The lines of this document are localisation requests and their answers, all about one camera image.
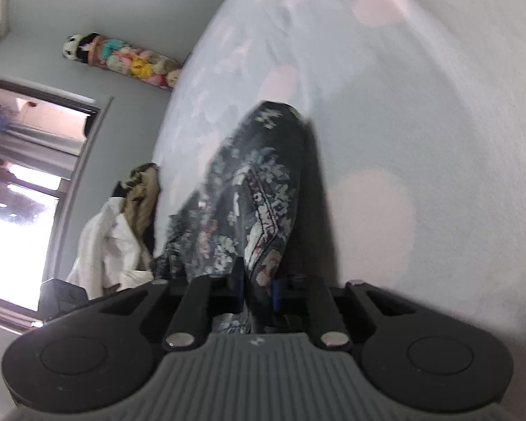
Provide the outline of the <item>polka dot bed sheet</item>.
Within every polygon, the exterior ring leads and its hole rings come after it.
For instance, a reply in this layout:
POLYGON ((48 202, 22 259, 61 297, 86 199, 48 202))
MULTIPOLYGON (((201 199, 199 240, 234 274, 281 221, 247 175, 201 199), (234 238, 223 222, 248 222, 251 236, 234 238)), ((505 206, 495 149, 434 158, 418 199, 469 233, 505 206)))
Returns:
POLYGON ((499 335, 526 420, 526 0, 225 0, 159 131, 158 245, 262 101, 311 123, 334 278, 499 335))

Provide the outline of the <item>white cotton garment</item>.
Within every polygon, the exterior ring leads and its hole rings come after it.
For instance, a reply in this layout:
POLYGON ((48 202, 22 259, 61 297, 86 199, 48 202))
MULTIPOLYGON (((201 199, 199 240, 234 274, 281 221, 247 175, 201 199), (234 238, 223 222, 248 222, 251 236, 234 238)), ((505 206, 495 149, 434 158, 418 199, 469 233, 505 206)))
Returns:
POLYGON ((150 254, 143 248, 122 213, 124 199, 111 197, 85 224, 76 259, 66 281, 98 299, 110 290, 136 288, 154 279, 150 254))

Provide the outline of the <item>dark floral garment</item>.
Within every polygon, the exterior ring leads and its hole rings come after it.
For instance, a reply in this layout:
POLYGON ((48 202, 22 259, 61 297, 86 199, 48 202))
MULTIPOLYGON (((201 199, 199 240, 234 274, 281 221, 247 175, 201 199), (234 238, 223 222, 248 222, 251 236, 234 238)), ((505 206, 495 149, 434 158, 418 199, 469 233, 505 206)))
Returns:
POLYGON ((170 217, 152 266, 158 279, 226 276, 242 261, 251 284, 237 314, 215 317, 211 330, 271 331, 271 285, 294 229, 306 126, 285 103, 263 102, 213 157, 204 180, 170 217))

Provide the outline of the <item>olive striped garment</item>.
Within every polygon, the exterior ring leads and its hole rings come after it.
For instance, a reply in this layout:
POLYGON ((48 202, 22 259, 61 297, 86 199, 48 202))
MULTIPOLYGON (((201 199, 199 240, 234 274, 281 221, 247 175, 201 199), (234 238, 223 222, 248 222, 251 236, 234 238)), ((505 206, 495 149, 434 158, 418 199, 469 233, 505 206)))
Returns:
POLYGON ((156 205, 159 199, 159 167, 146 163, 134 168, 126 181, 119 181, 112 196, 123 198, 121 212, 136 239, 154 253, 156 205))

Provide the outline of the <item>window with dark frame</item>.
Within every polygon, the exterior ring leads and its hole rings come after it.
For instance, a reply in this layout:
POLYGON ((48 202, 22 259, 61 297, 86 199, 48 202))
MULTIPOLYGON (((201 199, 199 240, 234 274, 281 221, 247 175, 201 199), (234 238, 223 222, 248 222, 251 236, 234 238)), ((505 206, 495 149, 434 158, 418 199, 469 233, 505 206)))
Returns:
POLYGON ((95 100, 0 79, 0 329, 40 326, 81 171, 102 122, 95 100))

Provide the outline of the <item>white bedside cabinet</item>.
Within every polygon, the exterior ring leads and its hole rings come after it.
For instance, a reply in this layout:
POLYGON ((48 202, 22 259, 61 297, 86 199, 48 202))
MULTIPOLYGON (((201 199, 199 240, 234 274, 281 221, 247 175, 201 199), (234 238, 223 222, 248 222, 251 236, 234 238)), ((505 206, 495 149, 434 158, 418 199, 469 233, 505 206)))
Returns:
POLYGON ((48 279, 40 285, 38 317, 48 322, 85 306, 87 292, 75 284, 61 279, 48 279))

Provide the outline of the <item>panda plush toy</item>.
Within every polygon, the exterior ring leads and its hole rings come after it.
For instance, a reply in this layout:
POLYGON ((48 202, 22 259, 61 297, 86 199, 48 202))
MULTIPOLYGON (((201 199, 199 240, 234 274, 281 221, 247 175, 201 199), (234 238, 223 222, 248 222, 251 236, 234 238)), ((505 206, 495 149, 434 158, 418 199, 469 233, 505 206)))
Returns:
POLYGON ((87 35, 73 34, 64 42, 62 47, 62 56, 71 61, 77 61, 82 64, 88 64, 90 55, 99 40, 98 33, 89 33, 87 35))

